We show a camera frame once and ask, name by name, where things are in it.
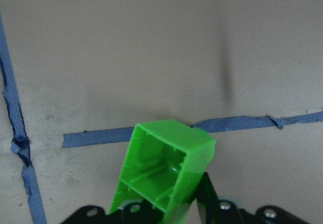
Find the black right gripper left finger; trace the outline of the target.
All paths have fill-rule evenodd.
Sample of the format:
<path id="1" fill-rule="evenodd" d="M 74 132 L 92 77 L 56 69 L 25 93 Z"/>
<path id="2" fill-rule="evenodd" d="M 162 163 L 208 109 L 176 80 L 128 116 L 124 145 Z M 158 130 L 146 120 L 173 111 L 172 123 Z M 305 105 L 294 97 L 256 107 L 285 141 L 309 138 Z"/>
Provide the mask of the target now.
<path id="1" fill-rule="evenodd" d="M 126 205 L 111 214 L 100 206 L 88 205 L 77 209 L 62 223 L 160 223 L 162 213 L 150 205 Z"/>

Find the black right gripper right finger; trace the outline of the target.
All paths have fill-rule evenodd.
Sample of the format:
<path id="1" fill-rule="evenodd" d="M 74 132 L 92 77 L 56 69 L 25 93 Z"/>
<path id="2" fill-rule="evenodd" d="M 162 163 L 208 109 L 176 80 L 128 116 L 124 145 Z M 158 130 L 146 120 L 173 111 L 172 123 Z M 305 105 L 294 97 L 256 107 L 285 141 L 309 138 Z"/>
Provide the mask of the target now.
<path id="1" fill-rule="evenodd" d="M 237 206 L 218 197 L 207 172 L 203 173 L 195 196 L 202 223 L 242 223 Z"/>

